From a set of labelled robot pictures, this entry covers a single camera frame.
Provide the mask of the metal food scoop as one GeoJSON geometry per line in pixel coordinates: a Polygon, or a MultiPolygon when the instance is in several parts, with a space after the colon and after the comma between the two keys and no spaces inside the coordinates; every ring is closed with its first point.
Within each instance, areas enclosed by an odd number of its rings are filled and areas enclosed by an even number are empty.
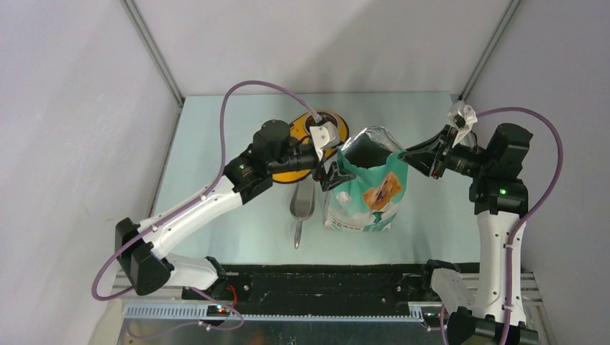
{"type": "Polygon", "coordinates": [[[293,193],[289,210],[296,219],[293,245],[295,249],[300,247],[303,222],[309,219],[315,209],[315,182],[312,178],[301,180],[297,183],[293,193]]]}

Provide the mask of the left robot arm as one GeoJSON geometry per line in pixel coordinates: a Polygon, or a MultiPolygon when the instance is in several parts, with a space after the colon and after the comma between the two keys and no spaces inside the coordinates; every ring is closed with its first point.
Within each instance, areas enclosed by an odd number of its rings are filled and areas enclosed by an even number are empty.
{"type": "Polygon", "coordinates": [[[227,290],[227,275],[210,256],[193,259],[172,250],[205,224],[258,197],[279,182],[279,175],[307,175],[328,190],[339,180],[336,168],[324,163],[347,139],[342,120],[330,113],[303,115],[292,123],[265,122],[251,144],[221,167],[219,177],[178,205],[138,223],[130,218],[115,227],[117,261],[137,295],[165,286],[198,289],[210,299],[227,290]]]}

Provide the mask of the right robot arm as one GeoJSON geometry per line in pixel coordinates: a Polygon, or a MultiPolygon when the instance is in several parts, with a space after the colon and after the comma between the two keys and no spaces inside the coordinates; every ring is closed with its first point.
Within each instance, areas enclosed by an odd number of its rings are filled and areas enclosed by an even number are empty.
{"type": "Polygon", "coordinates": [[[522,305],[520,261],[529,196],[518,175],[532,134],[500,124],[486,148],[458,144],[457,136],[447,125],[399,159],[434,179],[446,170],[471,178],[469,200],[480,239],[478,287],[472,293],[458,272],[443,265],[419,279],[419,293],[427,300],[441,298],[447,344],[538,344],[522,305]]]}

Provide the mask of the green pet food bag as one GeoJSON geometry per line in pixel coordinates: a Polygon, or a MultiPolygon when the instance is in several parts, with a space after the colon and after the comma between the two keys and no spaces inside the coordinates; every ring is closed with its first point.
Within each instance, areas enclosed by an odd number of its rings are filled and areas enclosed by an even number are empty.
{"type": "Polygon", "coordinates": [[[407,190],[409,166],[389,130],[370,126],[338,149],[338,166],[356,179],[326,192],[324,226],[342,231],[377,232],[391,228],[407,190]]]}

